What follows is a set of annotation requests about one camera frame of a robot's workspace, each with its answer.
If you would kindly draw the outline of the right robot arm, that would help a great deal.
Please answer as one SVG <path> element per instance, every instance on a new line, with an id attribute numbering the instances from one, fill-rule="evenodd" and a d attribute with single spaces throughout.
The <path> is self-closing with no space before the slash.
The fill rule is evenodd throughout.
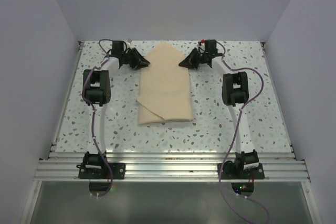
<path id="1" fill-rule="evenodd" d="M 188 56 L 178 65 L 183 68 L 198 69 L 207 64 L 217 71 L 222 79 L 222 101 L 228 107 L 234 124 L 234 135 L 229 150 L 235 150 L 234 172 L 240 178 L 246 178 L 254 168 L 259 166 L 258 154 L 255 150 L 245 107 L 256 99 L 264 89 L 264 80 L 257 94 L 249 97 L 248 71 L 259 77 L 258 71 L 248 67 L 232 68 L 225 61 L 226 48 L 217 40 L 201 40 Z"/>

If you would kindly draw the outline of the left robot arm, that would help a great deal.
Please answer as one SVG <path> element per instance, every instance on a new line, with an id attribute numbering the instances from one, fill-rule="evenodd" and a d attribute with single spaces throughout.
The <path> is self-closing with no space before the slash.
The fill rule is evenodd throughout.
<path id="1" fill-rule="evenodd" d="M 104 140 L 104 122 L 108 103 L 111 101 L 111 77 L 122 66 L 133 70 L 148 67 L 150 62 L 139 51 L 123 40 L 102 39 L 98 41 L 104 53 L 103 61 L 92 69 L 83 71 L 82 99 L 91 107 L 90 135 L 82 169 L 91 166 L 90 171 L 97 178 L 104 178 L 109 172 Z"/>

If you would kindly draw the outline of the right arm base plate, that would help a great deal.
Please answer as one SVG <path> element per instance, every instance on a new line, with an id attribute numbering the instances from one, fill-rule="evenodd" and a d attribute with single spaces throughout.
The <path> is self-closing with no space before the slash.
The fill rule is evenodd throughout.
<path id="1" fill-rule="evenodd" d="M 223 169 L 221 169 L 221 163 L 217 164 L 217 173 L 221 173 L 221 179 L 237 180 L 237 179 L 265 179 L 263 165 L 259 163 L 258 167 L 240 170 L 232 161 L 226 161 Z"/>

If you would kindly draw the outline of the beige cloth mat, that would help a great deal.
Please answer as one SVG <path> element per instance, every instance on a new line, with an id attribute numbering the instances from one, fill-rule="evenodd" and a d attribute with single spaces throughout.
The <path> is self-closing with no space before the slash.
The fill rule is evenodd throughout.
<path id="1" fill-rule="evenodd" d="M 179 66 L 185 55 L 162 42 L 146 56 L 148 67 L 140 71 L 140 125 L 194 120 L 189 70 Z"/>

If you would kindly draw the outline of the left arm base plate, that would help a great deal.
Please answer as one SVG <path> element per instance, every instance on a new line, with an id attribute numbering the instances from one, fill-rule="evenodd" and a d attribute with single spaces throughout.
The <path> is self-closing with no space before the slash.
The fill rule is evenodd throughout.
<path id="1" fill-rule="evenodd" d="M 112 170 L 112 179 L 124 179 L 126 164 L 125 163 L 108 163 Z M 85 165 L 77 165 L 79 169 L 79 179 L 110 179 L 110 170 L 103 164 L 103 168 L 99 166 L 86 167 Z"/>

